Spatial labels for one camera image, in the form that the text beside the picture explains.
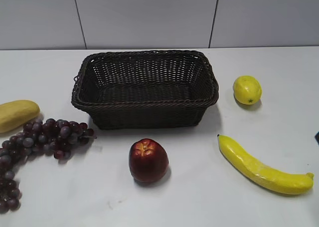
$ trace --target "white tile wall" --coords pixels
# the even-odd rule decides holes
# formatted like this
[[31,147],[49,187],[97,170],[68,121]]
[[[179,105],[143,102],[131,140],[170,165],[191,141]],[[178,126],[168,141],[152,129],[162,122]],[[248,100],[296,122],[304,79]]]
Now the white tile wall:
[[211,47],[319,45],[319,0],[219,0]]
[[77,0],[88,48],[207,48],[216,0]]
[[0,0],[0,49],[83,49],[74,0]]

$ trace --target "tabletop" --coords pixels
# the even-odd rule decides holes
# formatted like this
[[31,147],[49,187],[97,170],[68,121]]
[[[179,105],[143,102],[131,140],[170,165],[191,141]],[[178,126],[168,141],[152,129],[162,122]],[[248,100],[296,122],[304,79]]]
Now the tabletop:
[[[0,103],[33,100],[44,118],[87,122],[97,139],[66,163],[41,156],[16,172],[21,206],[5,227],[317,227],[319,226],[319,47],[196,49],[212,65],[219,100],[196,127],[98,130],[71,104],[83,59],[110,50],[0,51]],[[259,80],[261,102],[233,97],[241,75]],[[0,142],[12,133],[0,135]],[[263,163],[315,174],[299,196],[267,191],[221,155],[217,134],[237,140]],[[131,145],[151,138],[167,151],[169,173],[140,186],[129,171]]]

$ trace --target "brown wicker basket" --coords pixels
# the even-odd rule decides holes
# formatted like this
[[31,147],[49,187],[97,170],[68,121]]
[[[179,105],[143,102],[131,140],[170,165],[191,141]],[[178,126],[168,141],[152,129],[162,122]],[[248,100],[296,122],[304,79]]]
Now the brown wicker basket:
[[218,83],[198,51],[107,52],[85,58],[72,105],[100,129],[197,125],[218,100]]

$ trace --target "basket rim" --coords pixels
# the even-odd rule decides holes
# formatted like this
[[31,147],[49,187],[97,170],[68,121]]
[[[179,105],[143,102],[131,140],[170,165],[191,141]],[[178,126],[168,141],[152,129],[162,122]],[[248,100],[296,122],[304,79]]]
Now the basket rim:
[[[138,102],[103,102],[103,103],[92,103],[92,102],[85,102],[79,98],[82,81],[85,77],[85,71],[87,68],[87,64],[91,62],[93,58],[96,57],[119,57],[119,56],[132,56],[132,55],[156,55],[156,54],[189,54],[189,55],[196,55],[200,56],[201,60],[203,61],[207,73],[210,77],[210,82],[212,84],[212,89],[210,96],[205,99],[194,99],[194,100],[186,100],[186,99],[176,99],[176,100],[159,100],[159,101],[138,101]],[[202,107],[207,108],[210,105],[213,105],[217,102],[219,96],[219,85],[215,79],[215,76],[212,72],[212,66],[210,65],[206,56],[199,51],[196,50],[144,50],[144,51],[110,51],[110,52],[100,52],[95,53],[87,56],[81,65],[81,68],[78,72],[78,75],[74,77],[74,87],[72,91],[72,104],[78,109],[85,109],[85,107],[95,107],[95,108],[141,108],[141,107]]]

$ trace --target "bunch of grapes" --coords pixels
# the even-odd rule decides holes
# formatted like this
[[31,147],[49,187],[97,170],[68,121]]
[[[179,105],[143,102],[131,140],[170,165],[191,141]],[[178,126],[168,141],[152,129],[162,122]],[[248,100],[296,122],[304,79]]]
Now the bunch of grapes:
[[19,206],[20,190],[13,180],[13,166],[21,159],[36,154],[52,155],[55,159],[69,159],[71,150],[85,145],[94,136],[93,129],[86,123],[48,119],[28,122],[23,132],[10,137],[0,149],[0,214],[16,210]]

